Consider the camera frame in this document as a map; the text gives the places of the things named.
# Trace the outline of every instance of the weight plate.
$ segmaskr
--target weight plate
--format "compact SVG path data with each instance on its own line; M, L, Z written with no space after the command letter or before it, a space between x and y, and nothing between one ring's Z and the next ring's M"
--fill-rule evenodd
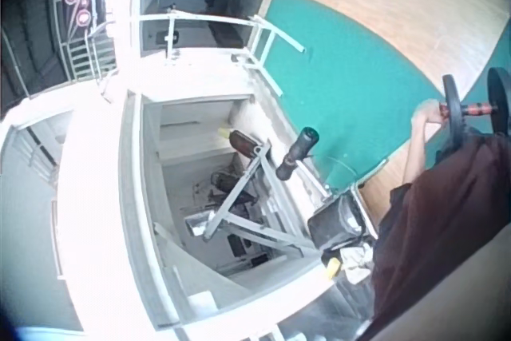
M444 92L446 94L447 107L449 107L449 130L453 150L457 150L463 144L465 132L465 120L461 112L461 102L456 89L456 83L452 75L442 77Z
M493 133L509 136L509 106L511 105L511 77L503 68L490 68L488 71L488 99L497 107L492 114Z

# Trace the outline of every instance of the hand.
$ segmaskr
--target hand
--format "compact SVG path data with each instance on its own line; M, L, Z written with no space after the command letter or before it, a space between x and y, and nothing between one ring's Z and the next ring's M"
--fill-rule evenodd
M429 99L423 101L415 109L412 116L412 124L443 123L445 118L440 113L440 103L437 100Z

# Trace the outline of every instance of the barbell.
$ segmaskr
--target barbell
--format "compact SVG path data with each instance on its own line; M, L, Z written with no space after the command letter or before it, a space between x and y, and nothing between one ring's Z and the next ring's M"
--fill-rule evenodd
M509 107L511 106L511 76L503 68L490 68L487 77L489 102L462 105L452 75L442 77L446 105L440 105L440 113L449 119L450 139L454 149L465 140L465 116L490 115L493 133L506 137L511 133Z

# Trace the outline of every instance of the black padded roller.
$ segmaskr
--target black padded roller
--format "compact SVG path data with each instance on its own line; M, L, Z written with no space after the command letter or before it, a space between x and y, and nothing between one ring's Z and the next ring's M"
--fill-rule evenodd
M315 129L311 127L302 129L302 132L298 135L298 139L296 139L289 148L289 152L284 156L282 164L275 171L279 180L289 180L291 174L296 169L296 161L303 160L318 141L319 134Z

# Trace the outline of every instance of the yellow object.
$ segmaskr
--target yellow object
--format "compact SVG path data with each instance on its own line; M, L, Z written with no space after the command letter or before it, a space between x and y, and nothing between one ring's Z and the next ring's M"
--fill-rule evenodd
M339 272L341 269L341 262L339 259L336 259L335 257L332 257L330 260L328 260L327 265L327 277L329 280L333 280L335 275Z
M218 128L218 134L223 138L228 139L231 135L231 130L229 128Z

